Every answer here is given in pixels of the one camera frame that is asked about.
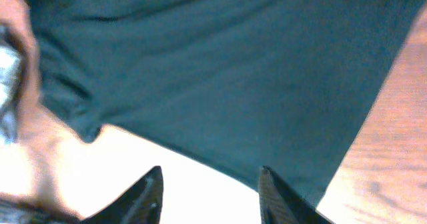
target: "wooden table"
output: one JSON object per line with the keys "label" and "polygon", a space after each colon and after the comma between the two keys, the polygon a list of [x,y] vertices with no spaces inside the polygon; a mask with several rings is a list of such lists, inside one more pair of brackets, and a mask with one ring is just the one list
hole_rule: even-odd
{"label": "wooden table", "polygon": [[[0,0],[0,17],[8,17],[22,30],[34,66],[37,48],[26,11],[22,0]],[[37,103],[36,74],[31,75],[20,108],[21,144],[0,149],[0,196],[85,217],[143,175],[115,169],[116,161],[148,170],[158,164],[151,155],[171,155],[111,126],[103,128],[95,143],[83,144]],[[151,155],[140,160],[139,153]],[[100,190],[95,180],[108,182],[108,191]],[[91,201],[81,198],[88,196]],[[427,223],[427,8],[318,210],[336,223]]]}

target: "skin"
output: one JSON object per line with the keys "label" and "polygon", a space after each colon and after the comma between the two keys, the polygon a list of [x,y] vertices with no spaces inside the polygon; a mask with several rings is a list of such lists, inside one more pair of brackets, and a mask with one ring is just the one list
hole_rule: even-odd
{"label": "skin", "polygon": [[23,0],[0,0],[0,21],[20,38],[29,60],[19,141],[0,147],[0,199],[84,219],[160,165],[165,181],[161,223],[260,223],[254,190],[194,160],[112,126],[103,127],[94,143],[82,143],[39,103],[39,50],[28,6]]}

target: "t-shirt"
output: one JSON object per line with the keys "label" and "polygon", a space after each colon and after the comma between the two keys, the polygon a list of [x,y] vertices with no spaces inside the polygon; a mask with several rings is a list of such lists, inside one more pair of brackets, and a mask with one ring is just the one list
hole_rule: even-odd
{"label": "t-shirt", "polygon": [[316,206],[425,0],[27,0],[43,104]]}

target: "person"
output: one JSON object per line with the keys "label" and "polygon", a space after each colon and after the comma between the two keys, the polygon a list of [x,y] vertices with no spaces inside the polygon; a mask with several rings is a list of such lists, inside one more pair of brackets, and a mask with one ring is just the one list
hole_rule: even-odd
{"label": "person", "polygon": [[[158,144],[116,131],[109,134],[115,137],[110,147],[54,145],[53,152],[38,143],[44,147],[37,155],[60,166],[53,172],[59,172],[61,189],[80,185],[79,197],[62,197],[69,207],[85,205],[84,189],[96,190],[87,182],[76,184],[84,169],[88,179],[103,178],[97,184],[110,183],[96,168],[102,159],[97,151],[106,148],[126,155],[121,162],[127,164],[120,166],[140,167],[126,177],[127,185],[142,170],[162,166],[170,203],[163,212],[171,213],[164,218],[178,216],[173,209],[187,195],[177,193],[201,193],[194,201],[204,206],[199,218],[215,210],[221,215],[212,223],[221,216],[259,223],[255,189],[262,165],[272,166],[316,206],[424,1],[26,0],[40,48],[40,66],[29,68],[41,71],[43,105],[86,143],[105,131],[102,125],[112,124]],[[26,42],[36,58],[29,26],[14,28],[30,37]],[[37,74],[31,78],[33,89],[21,108],[23,127],[53,119],[35,97]],[[79,169],[70,166],[75,158]],[[117,166],[112,162],[103,169]],[[123,177],[115,176],[114,181]],[[178,186],[167,180],[173,176],[184,181]],[[218,190],[212,191],[212,183]],[[102,194],[109,197],[87,204],[81,217],[119,193]]]}

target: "wood grain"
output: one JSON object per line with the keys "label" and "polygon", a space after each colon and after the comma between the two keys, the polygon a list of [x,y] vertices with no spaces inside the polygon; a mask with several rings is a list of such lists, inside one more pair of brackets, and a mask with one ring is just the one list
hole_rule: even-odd
{"label": "wood grain", "polygon": [[427,223],[427,9],[318,210],[336,223]]}
{"label": "wood grain", "polygon": [[[8,19],[22,34],[30,50],[30,67],[36,67],[37,46],[29,28],[27,7],[22,0],[0,0],[0,13],[0,18]],[[112,126],[105,126],[95,143],[85,145],[38,104],[38,83],[34,71],[20,106],[19,145],[0,149],[0,197],[34,201],[84,218],[112,202],[154,165],[161,165],[165,185],[175,182],[165,187],[166,214],[162,223],[179,223],[179,215],[187,210],[180,192],[195,191],[195,187],[179,186],[181,175],[194,178],[203,173],[209,173],[206,183],[212,181],[218,188],[237,190],[226,193],[230,206],[222,205],[218,215],[236,214],[232,212],[239,210],[230,208],[230,212],[228,207],[241,205],[237,201],[244,198],[248,207],[237,214],[247,219],[236,223],[259,223],[252,220],[259,216],[256,193],[203,165],[194,165],[192,160]],[[123,171],[128,167],[137,168]],[[194,196],[185,197],[211,202],[222,198],[216,197],[217,193],[200,193],[206,195],[197,189]],[[427,223],[426,200],[427,8],[414,24],[318,210],[336,223]],[[192,208],[197,209],[191,212],[194,223],[218,223],[210,213],[216,207]],[[192,223],[185,216],[182,219]]]}

